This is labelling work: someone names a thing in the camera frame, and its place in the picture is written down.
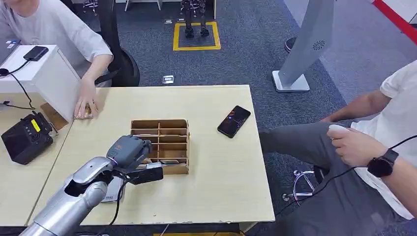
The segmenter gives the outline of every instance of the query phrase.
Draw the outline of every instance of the white controller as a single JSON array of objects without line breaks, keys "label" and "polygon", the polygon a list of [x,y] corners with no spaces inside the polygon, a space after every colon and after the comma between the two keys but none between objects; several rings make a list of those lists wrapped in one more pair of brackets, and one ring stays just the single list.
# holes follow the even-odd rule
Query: white controller
[{"label": "white controller", "polygon": [[331,124],[328,127],[328,129],[329,130],[332,130],[332,131],[339,132],[339,133],[350,132],[349,129],[347,129],[347,128],[343,127],[343,126],[337,125],[337,124]]}]

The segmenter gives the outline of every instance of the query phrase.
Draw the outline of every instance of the white t-shirt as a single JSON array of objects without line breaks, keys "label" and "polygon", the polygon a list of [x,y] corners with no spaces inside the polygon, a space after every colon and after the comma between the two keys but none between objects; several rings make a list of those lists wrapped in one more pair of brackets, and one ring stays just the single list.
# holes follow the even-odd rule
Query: white t-shirt
[{"label": "white t-shirt", "polygon": [[[352,123],[351,127],[392,147],[417,135],[417,60],[388,77],[380,89],[385,96],[392,98],[388,105],[373,119]],[[417,167],[417,139],[405,142],[394,150]],[[355,170],[363,181],[378,190],[395,212],[406,219],[413,218],[380,178],[373,176],[366,168]]]},{"label": "white t-shirt", "polygon": [[60,0],[40,0],[36,12],[26,18],[0,3],[0,33],[24,45],[58,45],[80,78],[95,56],[112,55],[103,38]]}]

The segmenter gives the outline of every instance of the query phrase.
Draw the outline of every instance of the chair wheel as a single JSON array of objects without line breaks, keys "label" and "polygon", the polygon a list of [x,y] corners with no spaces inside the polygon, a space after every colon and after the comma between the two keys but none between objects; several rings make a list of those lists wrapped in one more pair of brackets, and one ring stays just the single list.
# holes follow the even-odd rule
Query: chair wheel
[{"label": "chair wheel", "polygon": [[282,195],[282,200],[284,200],[284,201],[288,202],[288,201],[290,200],[290,198],[288,197],[288,195],[287,195],[286,193],[284,193],[284,194]]}]

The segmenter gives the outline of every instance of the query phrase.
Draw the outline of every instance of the smartwatch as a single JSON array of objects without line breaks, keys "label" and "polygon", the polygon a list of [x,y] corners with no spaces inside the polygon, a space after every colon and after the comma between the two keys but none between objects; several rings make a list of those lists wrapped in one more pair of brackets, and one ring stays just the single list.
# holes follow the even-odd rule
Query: smartwatch
[{"label": "smartwatch", "polygon": [[384,155],[375,157],[368,163],[368,172],[378,178],[391,175],[397,157],[397,152],[388,149]]}]

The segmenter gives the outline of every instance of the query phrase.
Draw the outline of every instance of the watch face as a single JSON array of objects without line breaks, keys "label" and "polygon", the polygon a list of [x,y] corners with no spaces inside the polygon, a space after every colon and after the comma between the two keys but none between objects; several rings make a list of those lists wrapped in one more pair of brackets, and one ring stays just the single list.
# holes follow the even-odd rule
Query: watch face
[{"label": "watch face", "polygon": [[368,172],[378,178],[389,176],[392,173],[392,164],[382,158],[374,158],[368,164]]}]

